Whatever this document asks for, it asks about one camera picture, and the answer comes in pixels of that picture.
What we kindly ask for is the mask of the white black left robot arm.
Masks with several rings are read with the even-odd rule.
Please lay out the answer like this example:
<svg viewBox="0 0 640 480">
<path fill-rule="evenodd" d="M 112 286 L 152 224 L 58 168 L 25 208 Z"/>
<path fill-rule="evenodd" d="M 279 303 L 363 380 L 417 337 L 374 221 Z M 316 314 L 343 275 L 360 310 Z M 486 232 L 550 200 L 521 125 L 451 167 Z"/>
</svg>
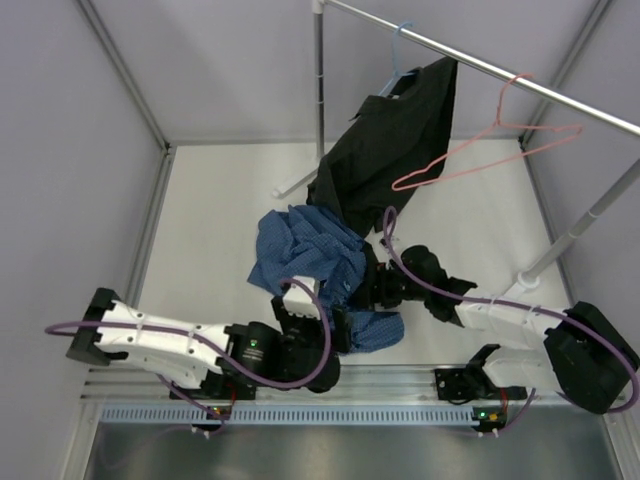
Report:
<svg viewBox="0 0 640 480">
<path fill-rule="evenodd" d="M 339 354 L 351 347 L 352 321 L 339 306 L 319 310 L 298 286 L 271 300 L 276 327 L 197 324 L 145 314 L 100 288 L 71 335 L 67 358 L 91 366 L 133 366 L 203 398 L 233 385 L 331 390 Z"/>
</svg>

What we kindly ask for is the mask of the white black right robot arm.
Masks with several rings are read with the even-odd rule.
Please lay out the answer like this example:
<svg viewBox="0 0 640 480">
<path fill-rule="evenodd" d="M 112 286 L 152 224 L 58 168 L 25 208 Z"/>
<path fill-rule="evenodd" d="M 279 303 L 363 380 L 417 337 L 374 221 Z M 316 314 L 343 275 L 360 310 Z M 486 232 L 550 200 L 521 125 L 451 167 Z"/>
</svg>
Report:
<svg viewBox="0 0 640 480">
<path fill-rule="evenodd" d="M 594 305 L 557 310 L 484 295 L 476 283 L 448 275 L 423 245 L 387 263 L 371 246 L 363 251 L 358 303 L 390 310 L 419 302 L 442 323 L 494 337 L 464 366 L 437 371 L 440 399 L 523 399 L 547 390 L 593 414 L 615 410 L 625 388 L 628 406 L 638 400 L 639 357 Z"/>
</svg>

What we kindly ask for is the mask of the blue checked shirt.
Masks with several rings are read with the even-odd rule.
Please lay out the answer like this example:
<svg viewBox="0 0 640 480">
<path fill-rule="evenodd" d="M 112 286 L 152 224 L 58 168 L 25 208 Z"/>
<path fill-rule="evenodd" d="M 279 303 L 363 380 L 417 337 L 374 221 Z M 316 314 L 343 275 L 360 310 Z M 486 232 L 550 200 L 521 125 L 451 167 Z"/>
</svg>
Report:
<svg viewBox="0 0 640 480">
<path fill-rule="evenodd" d="M 331 333 L 338 335 L 337 322 L 346 321 L 348 354 L 386 349 L 404 337 L 401 315 L 352 301 L 356 290 L 365 284 L 366 246 L 362 237 L 325 208 L 298 205 L 272 210 L 258 222 L 256 262 L 248 282 L 280 295 L 283 279 L 311 277 L 320 282 L 317 297 Z"/>
</svg>

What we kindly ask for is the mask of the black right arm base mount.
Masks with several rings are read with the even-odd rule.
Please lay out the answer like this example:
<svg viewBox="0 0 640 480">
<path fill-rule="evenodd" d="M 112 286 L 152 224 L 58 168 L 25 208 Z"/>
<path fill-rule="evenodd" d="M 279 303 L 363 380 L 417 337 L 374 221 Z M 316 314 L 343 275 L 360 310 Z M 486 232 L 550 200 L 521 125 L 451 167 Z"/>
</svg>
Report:
<svg viewBox="0 0 640 480">
<path fill-rule="evenodd" d="M 436 369 L 434 375 L 439 400 L 462 405 L 474 400 L 490 399 L 493 395 L 486 378 L 473 369 Z"/>
</svg>

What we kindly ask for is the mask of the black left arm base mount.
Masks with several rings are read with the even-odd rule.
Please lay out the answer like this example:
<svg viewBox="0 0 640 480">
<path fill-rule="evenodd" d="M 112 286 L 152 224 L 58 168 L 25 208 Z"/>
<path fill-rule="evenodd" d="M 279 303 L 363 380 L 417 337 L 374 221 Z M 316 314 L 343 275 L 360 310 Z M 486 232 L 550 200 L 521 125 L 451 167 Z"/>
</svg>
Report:
<svg viewBox="0 0 640 480">
<path fill-rule="evenodd" d="M 182 394 L 193 400 L 254 400 L 256 387 L 243 384 L 226 374 L 208 372 L 200 386 L 195 389 L 186 389 L 175 385 Z"/>
</svg>

